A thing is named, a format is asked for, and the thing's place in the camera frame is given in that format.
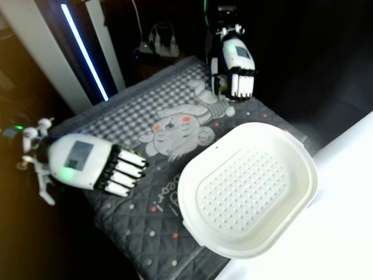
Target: checkered pattern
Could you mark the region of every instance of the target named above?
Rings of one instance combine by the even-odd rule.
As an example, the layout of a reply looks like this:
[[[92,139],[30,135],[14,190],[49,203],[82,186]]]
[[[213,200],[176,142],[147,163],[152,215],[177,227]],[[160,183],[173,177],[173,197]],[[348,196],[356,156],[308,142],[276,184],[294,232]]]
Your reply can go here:
[[[88,111],[76,116],[54,131],[59,135],[73,130],[89,133],[132,148],[136,146],[137,151],[146,155],[145,144],[141,144],[138,137],[158,120],[156,112],[179,104],[195,104],[193,89],[187,87],[188,81],[209,81],[209,71],[204,63],[197,58],[185,61],[178,67],[173,66],[178,71],[162,71],[155,83],[135,86],[135,94],[126,96],[125,90],[119,94],[124,98],[100,104],[92,109],[95,113]],[[205,124],[214,131],[215,141],[240,124],[259,121],[289,131],[312,152],[312,141],[257,99],[234,107],[233,117],[224,116]],[[128,198],[85,191],[94,209],[97,227],[132,260],[145,280],[214,279],[228,263],[228,259],[198,245],[184,228],[182,216],[175,206],[175,178],[205,148],[199,146],[172,164],[161,154],[149,157],[146,177]],[[173,187],[174,197],[165,195],[160,201],[160,194],[170,194],[165,189],[168,186]]]
[[[208,69],[202,64],[195,64],[158,87],[139,92],[141,98],[130,99],[117,110],[77,128],[75,132],[94,134],[133,148],[139,144],[138,136],[150,131],[159,120],[157,111],[181,104],[196,104],[193,89],[187,86],[187,81],[191,79],[203,79],[208,84]]]

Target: gray blanket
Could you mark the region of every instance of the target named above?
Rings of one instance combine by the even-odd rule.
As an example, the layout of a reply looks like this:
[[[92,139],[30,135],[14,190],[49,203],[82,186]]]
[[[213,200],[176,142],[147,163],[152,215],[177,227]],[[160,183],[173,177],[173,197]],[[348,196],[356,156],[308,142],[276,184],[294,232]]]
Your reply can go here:
[[[204,148],[237,125],[259,121],[291,132],[312,153],[312,142],[260,101],[228,104],[214,99],[208,84],[208,67],[188,57],[52,130],[92,134],[150,162],[127,198],[85,191],[97,227],[144,279],[214,279],[229,261],[196,243],[178,207],[180,173]]]

